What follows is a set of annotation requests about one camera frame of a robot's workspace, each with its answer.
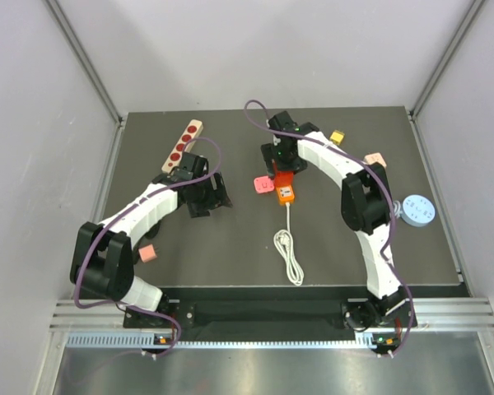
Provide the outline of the red plug adapter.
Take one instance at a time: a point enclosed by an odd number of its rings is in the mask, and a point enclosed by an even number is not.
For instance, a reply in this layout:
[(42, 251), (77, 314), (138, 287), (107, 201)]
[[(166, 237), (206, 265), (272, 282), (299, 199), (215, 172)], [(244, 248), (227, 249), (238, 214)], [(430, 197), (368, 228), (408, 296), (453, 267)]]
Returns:
[(277, 168), (277, 163), (272, 161), (273, 172), (269, 175), (269, 178), (273, 181), (275, 188), (283, 188), (291, 186), (294, 178), (293, 171), (283, 171)]

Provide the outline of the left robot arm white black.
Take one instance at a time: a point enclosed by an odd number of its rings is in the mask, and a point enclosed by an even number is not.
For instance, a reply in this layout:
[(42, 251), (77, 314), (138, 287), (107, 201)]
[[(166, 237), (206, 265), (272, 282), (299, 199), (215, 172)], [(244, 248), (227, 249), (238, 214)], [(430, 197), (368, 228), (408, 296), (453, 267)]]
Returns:
[(183, 154), (171, 172), (156, 176), (119, 213), (79, 228), (70, 270), (76, 290), (141, 309), (152, 326), (165, 324), (170, 306), (163, 292), (137, 277), (134, 265), (142, 240), (155, 237), (163, 218), (182, 206), (192, 218), (232, 207), (221, 173), (211, 172), (203, 156)]

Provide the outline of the orange power strip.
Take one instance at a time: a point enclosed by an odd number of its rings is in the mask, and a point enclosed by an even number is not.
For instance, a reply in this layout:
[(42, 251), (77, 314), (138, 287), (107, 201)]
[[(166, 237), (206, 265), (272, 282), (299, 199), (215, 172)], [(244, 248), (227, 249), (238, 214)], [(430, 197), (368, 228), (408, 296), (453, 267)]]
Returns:
[(275, 192), (281, 206), (289, 206), (295, 201), (295, 194), (290, 184), (275, 187)]

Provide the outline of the yellow cube charger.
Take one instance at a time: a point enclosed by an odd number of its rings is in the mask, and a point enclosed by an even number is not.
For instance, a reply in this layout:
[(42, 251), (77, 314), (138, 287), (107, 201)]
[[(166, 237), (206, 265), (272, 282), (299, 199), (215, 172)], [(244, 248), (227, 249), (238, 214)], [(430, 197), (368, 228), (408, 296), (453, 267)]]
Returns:
[(343, 142), (344, 138), (345, 138), (345, 133), (344, 133), (344, 132), (339, 131), (339, 130), (334, 130), (334, 131), (331, 133), (329, 140), (330, 140), (333, 144), (335, 144), (335, 145), (337, 145), (337, 146), (340, 146), (340, 145), (342, 144), (342, 142)]

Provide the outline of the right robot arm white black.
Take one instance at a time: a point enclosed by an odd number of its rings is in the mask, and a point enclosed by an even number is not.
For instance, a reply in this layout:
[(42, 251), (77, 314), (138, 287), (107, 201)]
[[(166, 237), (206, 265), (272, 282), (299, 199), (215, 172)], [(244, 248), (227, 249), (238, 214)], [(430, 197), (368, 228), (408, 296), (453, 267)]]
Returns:
[(273, 135), (261, 146), (268, 177), (281, 203), (291, 203), (296, 174), (313, 165), (341, 191), (341, 216), (361, 246), (366, 268), (366, 301), (346, 307), (346, 325), (363, 332), (394, 321), (402, 309), (412, 308), (412, 294), (394, 267), (391, 241), (396, 219), (386, 168), (347, 154), (312, 123), (298, 124), (287, 111), (267, 119), (265, 130)]

